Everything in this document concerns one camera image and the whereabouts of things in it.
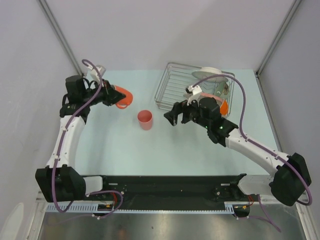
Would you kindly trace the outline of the metal wire dish rack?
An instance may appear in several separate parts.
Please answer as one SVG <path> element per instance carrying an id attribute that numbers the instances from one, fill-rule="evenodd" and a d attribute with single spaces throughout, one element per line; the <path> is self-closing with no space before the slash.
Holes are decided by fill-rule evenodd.
<path id="1" fill-rule="evenodd" d="M 174 103 L 188 100 L 193 86 L 200 80 L 201 97 L 213 97 L 220 106 L 221 114 L 231 113 L 235 74 L 214 67 L 200 67 L 189 64 L 169 62 L 161 77 L 154 100 L 159 109 L 170 110 Z"/>

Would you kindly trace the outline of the pink plastic cup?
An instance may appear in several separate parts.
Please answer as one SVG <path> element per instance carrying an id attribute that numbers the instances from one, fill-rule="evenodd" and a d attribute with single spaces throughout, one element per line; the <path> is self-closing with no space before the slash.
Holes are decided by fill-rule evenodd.
<path id="1" fill-rule="evenodd" d="M 150 130 L 153 126 L 153 115 L 149 110 L 141 110 L 137 114 L 137 120 L 139 126 L 145 131 Z"/>

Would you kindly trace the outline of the white deep plate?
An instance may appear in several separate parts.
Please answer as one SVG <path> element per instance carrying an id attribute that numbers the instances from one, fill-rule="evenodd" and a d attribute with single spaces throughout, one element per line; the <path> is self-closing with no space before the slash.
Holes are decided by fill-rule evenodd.
<path id="1" fill-rule="evenodd" d="M 191 74 L 196 79 L 202 80 L 211 76 L 222 75 L 223 72 L 220 69 L 217 69 L 214 67 L 202 67 L 200 70 L 194 71 Z M 207 79 L 206 81 L 211 83 L 221 83 L 221 82 L 228 82 L 228 79 L 224 76 L 218 76 L 218 77 Z"/>

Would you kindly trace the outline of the orange white bowl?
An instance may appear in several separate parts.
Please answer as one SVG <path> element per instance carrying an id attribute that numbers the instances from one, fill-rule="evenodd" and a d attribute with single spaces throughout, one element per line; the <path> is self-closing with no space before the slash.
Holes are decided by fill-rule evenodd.
<path id="1" fill-rule="evenodd" d="M 228 105 L 227 101 L 224 99 L 223 102 L 220 105 L 220 113 L 223 116 L 227 116 L 228 111 L 229 111 L 229 105 Z"/>

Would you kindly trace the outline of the green ceramic bowl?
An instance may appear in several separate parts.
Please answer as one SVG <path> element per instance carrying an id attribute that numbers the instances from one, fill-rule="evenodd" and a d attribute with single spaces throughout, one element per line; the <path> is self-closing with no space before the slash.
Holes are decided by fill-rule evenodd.
<path id="1" fill-rule="evenodd" d="M 228 83 L 225 81 L 220 82 L 214 91 L 214 95 L 227 100 L 230 96 L 230 87 Z"/>

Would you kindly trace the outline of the pink cream branch plate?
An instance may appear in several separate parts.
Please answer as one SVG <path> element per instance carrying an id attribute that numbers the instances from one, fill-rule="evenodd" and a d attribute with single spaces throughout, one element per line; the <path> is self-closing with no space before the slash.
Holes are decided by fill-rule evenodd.
<path id="1" fill-rule="evenodd" d="M 202 97 L 206 97 L 206 98 L 214 98 L 216 101 L 219 101 L 221 103 L 224 102 L 224 100 L 216 95 L 213 95 L 213 94 L 210 94 L 210 93 L 205 93 L 205 92 L 202 92 L 201 93 L 201 96 Z"/>

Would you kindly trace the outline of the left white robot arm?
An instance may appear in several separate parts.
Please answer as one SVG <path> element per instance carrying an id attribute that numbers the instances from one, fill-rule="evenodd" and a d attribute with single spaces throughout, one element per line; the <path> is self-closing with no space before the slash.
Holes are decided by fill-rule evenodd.
<path id="1" fill-rule="evenodd" d="M 74 169 L 79 140 L 91 106 L 103 103 L 125 109 L 133 102 L 133 95 L 107 80 L 99 86 L 80 75 L 66 78 L 65 86 L 57 141 L 46 166 L 36 170 L 35 179 L 49 203 L 80 201 L 90 193 L 105 200 L 111 188 L 103 183 L 102 176 L 82 176 Z"/>

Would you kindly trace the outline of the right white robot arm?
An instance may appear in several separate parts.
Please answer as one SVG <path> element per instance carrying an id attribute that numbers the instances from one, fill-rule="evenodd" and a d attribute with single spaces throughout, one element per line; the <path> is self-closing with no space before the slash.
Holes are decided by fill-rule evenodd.
<path id="1" fill-rule="evenodd" d="M 208 138 L 214 144 L 244 155 L 269 174 L 266 180 L 244 175 L 230 188 L 230 194 L 235 200 L 242 201 L 248 195 L 271 195 L 280 203 L 293 206 L 304 192 L 310 191 L 311 176 L 302 155 L 289 155 L 258 143 L 222 116 L 214 98 L 204 97 L 190 104 L 185 100 L 176 102 L 163 116 L 175 126 L 179 115 L 182 116 L 182 124 L 194 122 L 205 128 Z"/>

